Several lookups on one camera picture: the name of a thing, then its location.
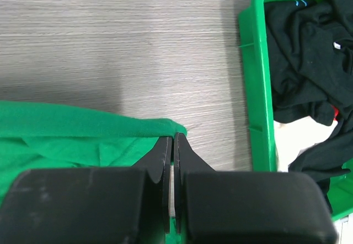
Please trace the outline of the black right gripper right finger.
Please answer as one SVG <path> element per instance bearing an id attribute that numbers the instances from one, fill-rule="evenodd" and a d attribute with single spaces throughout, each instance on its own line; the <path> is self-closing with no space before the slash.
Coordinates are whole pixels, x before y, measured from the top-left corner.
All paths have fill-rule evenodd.
<path id="1" fill-rule="evenodd" d="M 174 208 L 182 243 L 335 243 L 317 184 L 300 172 L 216 171 L 174 138 Z"/>

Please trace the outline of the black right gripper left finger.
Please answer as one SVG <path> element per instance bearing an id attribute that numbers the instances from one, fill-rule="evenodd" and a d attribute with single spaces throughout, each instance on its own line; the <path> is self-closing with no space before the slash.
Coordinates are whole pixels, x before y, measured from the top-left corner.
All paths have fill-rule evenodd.
<path id="1" fill-rule="evenodd" d="M 1 205 L 1 243 L 165 243 L 172 139 L 130 167 L 32 169 Z"/>

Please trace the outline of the green plastic bin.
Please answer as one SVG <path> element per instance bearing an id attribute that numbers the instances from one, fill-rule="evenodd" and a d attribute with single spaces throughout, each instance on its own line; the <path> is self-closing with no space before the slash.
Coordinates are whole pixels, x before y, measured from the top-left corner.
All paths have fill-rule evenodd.
<path id="1" fill-rule="evenodd" d="M 238 16 L 247 97 L 252 163 L 255 171 L 276 171 L 272 96 L 264 3 L 251 0 Z"/>

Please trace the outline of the green t shirt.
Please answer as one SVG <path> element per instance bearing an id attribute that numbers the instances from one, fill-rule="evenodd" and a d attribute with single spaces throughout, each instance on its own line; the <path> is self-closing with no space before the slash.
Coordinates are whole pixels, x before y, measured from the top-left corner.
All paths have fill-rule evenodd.
<path id="1" fill-rule="evenodd" d="M 161 137 L 186 133 L 165 118 L 136 119 L 73 106 L 1 102 L 1 205 L 32 169 L 130 167 Z"/>

